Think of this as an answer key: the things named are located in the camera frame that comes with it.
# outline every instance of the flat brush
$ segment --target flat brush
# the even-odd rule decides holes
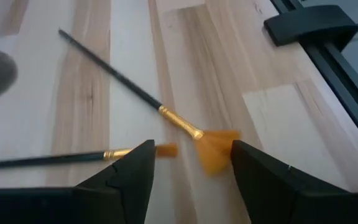
[[[231,145],[233,140],[239,139],[239,132],[234,130],[202,131],[189,122],[166,108],[154,97],[150,96],[123,74],[112,68],[108,63],[100,59],[86,47],[81,45],[73,37],[63,30],[59,34],[71,45],[84,53],[90,60],[103,68],[106,72],[132,90],[137,96],[156,109],[164,118],[185,130],[194,140],[201,165],[207,174],[213,175],[222,171],[230,161]]]
[[[178,150],[176,144],[162,144],[155,147],[157,157],[176,157]],[[0,169],[24,166],[47,166],[57,164],[71,164],[90,161],[113,161],[122,158],[133,149],[116,149],[103,152],[86,152],[60,156],[34,157],[28,159],[14,159],[0,161]]]

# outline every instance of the wooden surface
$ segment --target wooden surface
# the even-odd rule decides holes
[[[231,168],[205,176],[192,140],[69,48],[61,27],[198,127],[239,129],[358,192],[358,129],[299,44],[273,45],[263,21],[275,15],[269,0],[28,0],[0,36],[19,67],[0,96],[0,159],[176,142],[178,158],[156,163],[146,223],[249,223]],[[107,165],[0,170],[0,187],[75,185]]]

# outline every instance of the black clamp jaw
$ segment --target black clamp jaw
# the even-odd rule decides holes
[[[358,25],[337,5],[296,9],[267,19],[264,26],[276,46],[332,42],[340,51],[358,31]]]
[[[0,189],[0,223],[144,223],[154,164],[148,140],[75,187]]]
[[[358,193],[319,180],[242,142],[231,160],[254,224],[358,223]]]

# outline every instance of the brush bristles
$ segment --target brush bristles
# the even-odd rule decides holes
[[[157,157],[176,157],[178,154],[177,145],[174,143],[158,145],[155,148]]]
[[[207,174],[218,174],[227,166],[233,140],[239,138],[238,131],[204,131],[203,137],[195,141],[201,165]]]

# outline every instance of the long black handle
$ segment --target long black handle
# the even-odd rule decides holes
[[[93,52],[91,52],[89,49],[84,47],[82,44],[80,44],[78,41],[76,41],[72,36],[67,34],[65,31],[59,29],[59,34],[67,40],[70,44],[74,45],[78,50],[83,52],[88,58],[90,58],[92,61],[94,61],[97,65],[102,67],[106,72],[110,73],[110,75],[114,76],[119,80],[122,84],[124,84],[126,87],[128,87],[130,90],[136,93],[139,97],[141,97],[143,100],[148,102],[153,108],[158,110],[160,106],[162,105],[158,100],[156,100],[154,97],[150,96],[148,93],[146,93],[144,90],[142,90],[139,86],[137,86],[135,83],[127,79],[124,75],[119,73],[117,70],[112,68],[108,63],[106,63],[104,60],[99,58],[97,55],[95,55]]]
[[[29,159],[14,159],[8,161],[0,161],[0,169],[9,167],[23,166],[45,166],[54,164],[67,164],[74,162],[88,162],[103,160],[104,152],[80,153],[62,156],[45,156]]]

